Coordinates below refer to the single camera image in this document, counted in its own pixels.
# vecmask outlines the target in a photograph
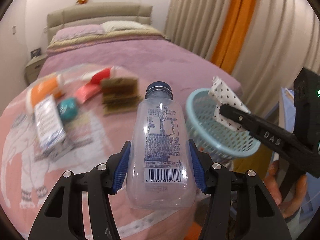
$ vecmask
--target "clear plastic bottle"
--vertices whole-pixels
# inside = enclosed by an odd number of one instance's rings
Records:
[[[168,84],[154,82],[139,104],[126,183],[132,208],[180,209],[195,201],[186,124],[172,99]]]

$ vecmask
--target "hand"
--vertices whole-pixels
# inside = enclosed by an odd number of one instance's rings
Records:
[[[269,175],[265,178],[264,184],[269,190],[271,196],[279,206],[284,218],[292,216],[301,206],[307,193],[307,176],[302,175],[296,183],[296,192],[291,201],[282,202],[282,196],[276,182],[276,173],[279,169],[279,161],[275,161],[269,168]]]

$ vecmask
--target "mesh basket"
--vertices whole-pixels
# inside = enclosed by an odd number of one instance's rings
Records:
[[[190,94],[187,109],[187,130],[198,149],[210,155],[214,162],[228,163],[235,158],[254,154],[260,142],[249,132],[234,132],[213,119],[216,102],[208,96],[209,89]]]

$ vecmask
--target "pink package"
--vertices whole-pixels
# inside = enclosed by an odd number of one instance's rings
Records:
[[[82,105],[88,99],[94,97],[98,93],[101,92],[100,85],[88,83],[83,87],[80,87],[77,92],[75,92],[74,96],[77,101]]]

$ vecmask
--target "white patterned cloth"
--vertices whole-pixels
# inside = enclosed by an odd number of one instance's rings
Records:
[[[240,124],[224,117],[220,114],[220,107],[222,104],[233,106],[245,113],[249,113],[249,109],[242,103],[237,95],[228,87],[225,82],[218,76],[213,77],[213,86],[208,95],[212,96],[216,101],[217,106],[214,111],[214,120],[221,123],[223,126],[228,127],[232,131],[242,132],[245,131]]]

